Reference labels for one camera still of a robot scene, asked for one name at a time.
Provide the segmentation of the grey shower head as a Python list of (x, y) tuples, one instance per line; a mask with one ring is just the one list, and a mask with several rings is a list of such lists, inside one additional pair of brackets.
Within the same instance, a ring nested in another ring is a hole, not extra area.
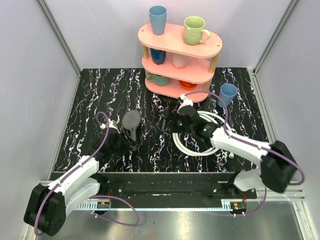
[(122, 118), (122, 128), (129, 131), (130, 138), (137, 141), (137, 129), (141, 123), (142, 116), (136, 109), (129, 110)]

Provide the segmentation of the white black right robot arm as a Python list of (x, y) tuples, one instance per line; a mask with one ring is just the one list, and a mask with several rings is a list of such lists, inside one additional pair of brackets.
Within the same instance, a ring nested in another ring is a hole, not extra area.
[[(185, 155), (207, 157), (222, 150), (256, 165), (256, 169), (239, 171), (232, 178), (227, 185), (232, 198), (260, 187), (284, 193), (289, 185), (294, 185), (292, 180), (296, 172), (302, 171), (283, 142), (268, 143), (238, 135), (215, 113), (184, 105), (173, 114), (172, 120), (173, 143)], [(190, 134), (207, 149), (202, 152), (188, 149), (180, 140), (182, 133)]]

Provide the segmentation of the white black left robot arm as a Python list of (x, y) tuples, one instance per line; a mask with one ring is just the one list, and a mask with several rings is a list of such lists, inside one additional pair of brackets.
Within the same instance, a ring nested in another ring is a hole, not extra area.
[(68, 215), (91, 198), (102, 198), (97, 207), (90, 208), (102, 215), (113, 196), (108, 177), (99, 171), (109, 157), (124, 153), (128, 147), (122, 133), (113, 127), (108, 129), (70, 170), (47, 185), (39, 183), (33, 188), (23, 221), (33, 227), (38, 237), (54, 236)]

